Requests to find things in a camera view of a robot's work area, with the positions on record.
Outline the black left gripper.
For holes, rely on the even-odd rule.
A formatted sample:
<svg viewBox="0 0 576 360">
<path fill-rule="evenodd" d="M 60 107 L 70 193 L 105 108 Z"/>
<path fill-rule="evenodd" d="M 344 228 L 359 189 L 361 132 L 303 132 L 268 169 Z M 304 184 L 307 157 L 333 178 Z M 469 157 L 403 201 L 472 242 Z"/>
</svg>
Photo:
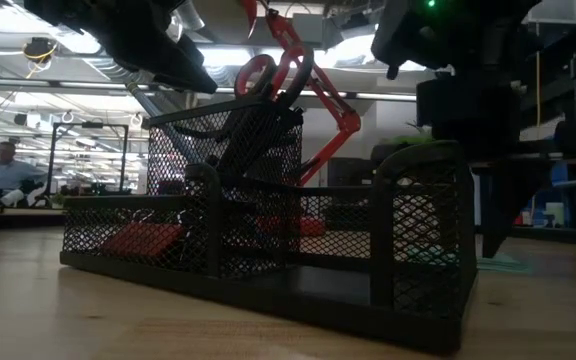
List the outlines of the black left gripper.
<svg viewBox="0 0 576 360">
<path fill-rule="evenodd" d="M 197 48 L 188 53 L 167 35 L 179 5 L 172 0 L 78 1 L 68 23 L 93 35 L 116 62 L 152 73 L 156 83 L 213 94 L 217 84 L 199 63 Z"/>
</svg>

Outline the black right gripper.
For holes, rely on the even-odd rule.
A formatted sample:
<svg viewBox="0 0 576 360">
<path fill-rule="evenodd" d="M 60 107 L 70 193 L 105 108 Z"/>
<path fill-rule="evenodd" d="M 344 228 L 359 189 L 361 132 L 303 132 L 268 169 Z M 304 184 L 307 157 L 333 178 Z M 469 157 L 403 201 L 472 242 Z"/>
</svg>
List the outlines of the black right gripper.
<svg viewBox="0 0 576 360">
<path fill-rule="evenodd" d="M 417 123 L 436 140 L 455 141 L 470 162 L 494 161 L 551 149 L 547 140 L 520 139 L 521 97 L 510 84 L 449 76 L 416 87 Z M 514 221 L 549 185 L 550 162 L 497 162 L 481 186 L 482 256 L 493 258 Z"/>
</svg>

